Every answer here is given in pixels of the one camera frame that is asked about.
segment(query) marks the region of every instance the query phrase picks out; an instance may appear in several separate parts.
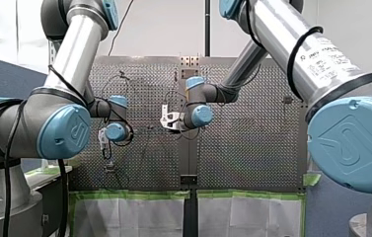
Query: metal bracket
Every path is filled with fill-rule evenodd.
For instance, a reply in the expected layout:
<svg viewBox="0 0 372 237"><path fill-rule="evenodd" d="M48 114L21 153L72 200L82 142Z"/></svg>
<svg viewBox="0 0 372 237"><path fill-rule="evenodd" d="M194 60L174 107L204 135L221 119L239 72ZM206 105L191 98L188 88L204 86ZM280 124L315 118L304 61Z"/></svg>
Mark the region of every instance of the metal bracket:
<svg viewBox="0 0 372 237"><path fill-rule="evenodd" d="M185 128L182 127L182 124L180 123L183 117L184 113L168 113L168 105L162 105L162 117L160 119L160 123L163 128L169 130L185 130Z"/></svg>
<svg viewBox="0 0 372 237"><path fill-rule="evenodd" d="M197 185L197 175L181 175L180 183L186 186L195 186Z"/></svg>

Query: gray pegboard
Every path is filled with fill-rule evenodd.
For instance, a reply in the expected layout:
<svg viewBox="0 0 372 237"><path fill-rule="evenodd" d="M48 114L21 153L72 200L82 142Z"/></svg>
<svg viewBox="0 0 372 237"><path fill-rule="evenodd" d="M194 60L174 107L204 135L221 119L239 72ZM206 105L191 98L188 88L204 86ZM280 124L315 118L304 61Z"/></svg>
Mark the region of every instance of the gray pegboard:
<svg viewBox="0 0 372 237"><path fill-rule="evenodd" d="M162 129L161 106L165 95L177 91L178 58L170 57L101 57L96 59L90 75L94 93L98 97L123 95L128 99L127 119L134 128L134 139L125 147L112 147L122 189L178 190L179 155L175 134ZM122 71L130 80L114 78ZM169 94L171 108L177 110L177 97ZM120 189L115 174L105 174L109 163L102 158L97 131L103 127L94 119L90 144L81 153L81 165L71 177L73 190Z"/></svg>
<svg viewBox="0 0 372 237"><path fill-rule="evenodd" d="M200 58L200 73L217 83L233 62ZM267 59L237 103L212 106L215 120L198 142L200 189L300 191L306 171L306 156L299 155L306 142L299 136L301 104L285 105L284 96L292 96L286 76Z"/></svg>
<svg viewBox="0 0 372 237"><path fill-rule="evenodd" d="M199 72L219 82L234 58L199 58ZM258 79L245 87L239 101L220 108L212 105L215 121L205 129L197 146L200 189L249 189L295 192L302 186L306 157L300 154L300 103L282 103L291 96L285 75L268 59ZM101 57L90 82L96 96L125 95L127 118L135 138L127 147L114 147L121 187L130 190L178 190L180 152L178 137L161 128L161 105L169 91L178 90L181 59L176 57ZM123 71L130 78L109 78ZM170 111L179 111L181 97L169 94ZM94 120L93 130L101 127ZM115 175L104 175L104 161L92 132L90 145L79 155L80 167L71 178L73 190L119 189Z"/></svg>

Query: white sheet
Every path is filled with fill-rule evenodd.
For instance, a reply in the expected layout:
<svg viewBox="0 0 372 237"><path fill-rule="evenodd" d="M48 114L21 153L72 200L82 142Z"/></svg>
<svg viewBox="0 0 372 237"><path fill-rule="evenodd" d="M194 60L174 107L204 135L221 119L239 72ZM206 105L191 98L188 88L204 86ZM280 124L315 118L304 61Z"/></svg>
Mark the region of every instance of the white sheet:
<svg viewBox="0 0 372 237"><path fill-rule="evenodd" d="M198 232L204 237L300 237L301 200L200 198Z"/></svg>
<svg viewBox="0 0 372 237"><path fill-rule="evenodd" d="M43 33L40 8L43 0L18 0L18 64L47 73L48 41Z"/></svg>
<svg viewBox="0 0 372 237"><path fill-rule="evenodd" d="M17 64L16 0L0 0L0 60Z"/></svg>

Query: white wall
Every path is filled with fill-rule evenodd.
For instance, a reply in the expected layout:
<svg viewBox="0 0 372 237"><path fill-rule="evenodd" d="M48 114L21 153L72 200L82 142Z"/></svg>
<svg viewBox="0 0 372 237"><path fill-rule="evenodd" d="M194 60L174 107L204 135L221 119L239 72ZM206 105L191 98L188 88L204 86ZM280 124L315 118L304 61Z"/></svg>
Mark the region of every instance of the white wall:
<svg viewBox="0 0 372 237"><path fill-rule="evenodd" d="M354 64L372 71L372 1L319 0L318 24Z"/></svg>
<svg viewBox="0 0 372 237"><path fill-rule="evenodd" d="M48 48L42 35L42 0L0 0L0 59L45 71ZM120 19L130 0L116 0ZM211 54L237 56L250 40L211 0ZM372 71L372 1L305 0L303 15L358 66ZM111 33L99 47L107 55ZM204 54L203 0L134 0L112 55L179 56Z"/></svg>
<svg viewBox="0 0 372 237"><path fill-rule="evenodd" d="M116 0L121 16L130 0ZM250 40L238 24L219 14L219 0L211 0L211 56L238 56ZM304 16L315 24L318 0L306 0ZM111 33L98 55L107 55ZM135 0L112 55L178 56L204 55L204 0Z"/></svg>
<svg viewBox="0 0 372 237"><path fill-rule="evenodd" d="M121 21L130 0L116 0ZM107 55L110 35L98 55ZM112 55L178 56L204 53L203 0L134 0Z"/></svg>

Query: robotic arm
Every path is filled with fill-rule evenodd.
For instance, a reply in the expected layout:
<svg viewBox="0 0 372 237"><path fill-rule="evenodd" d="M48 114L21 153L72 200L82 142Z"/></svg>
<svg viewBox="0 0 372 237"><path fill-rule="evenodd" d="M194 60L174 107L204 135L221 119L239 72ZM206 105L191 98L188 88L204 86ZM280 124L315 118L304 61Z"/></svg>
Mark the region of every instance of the robotic arm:
<svg viewBox="0 0 372 237"><path fill-rule="evenodd" d="M186 81L186 110L169 129L210 124L206 103L233 103L239 89L269 53L287 73L296 97L309 110L309 152L337 183L372 193L372 73L365 73L301 16L303 1L221 0L220 13L253 35L219 85L201 77Z"/></svg>
<svg viewBox="0 0 372 237"><path fill-rule="evenodd" d="M113 1L44 0L41 19L47 38L63 41L42 87L24 102L0 99L0 236L6 201L11 203L10 235L41 236L41 195L31 193L20 158L75 156L88 143L91 118L107 119L105 136L113 142L132 138L126 98L97 99L88 82L99 42L118 26ZM11 187L4 179L6 153Z"/></svg>

